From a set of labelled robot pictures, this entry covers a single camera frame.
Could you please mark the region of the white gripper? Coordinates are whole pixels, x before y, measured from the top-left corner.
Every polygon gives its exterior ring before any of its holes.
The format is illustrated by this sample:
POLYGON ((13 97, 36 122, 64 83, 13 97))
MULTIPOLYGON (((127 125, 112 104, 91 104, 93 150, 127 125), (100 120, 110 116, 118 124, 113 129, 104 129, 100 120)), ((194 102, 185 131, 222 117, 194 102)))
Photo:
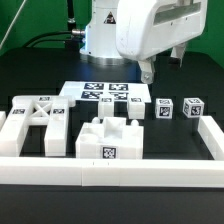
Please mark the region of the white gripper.
POLYGON ((119 1, 116 47, 124 58, 139 61, 143 83, 153 83, 154 55, 160 52, 173 47, 169 63, 182 66, 184 42, 202 34, 207 5, 208 0, 119 1))

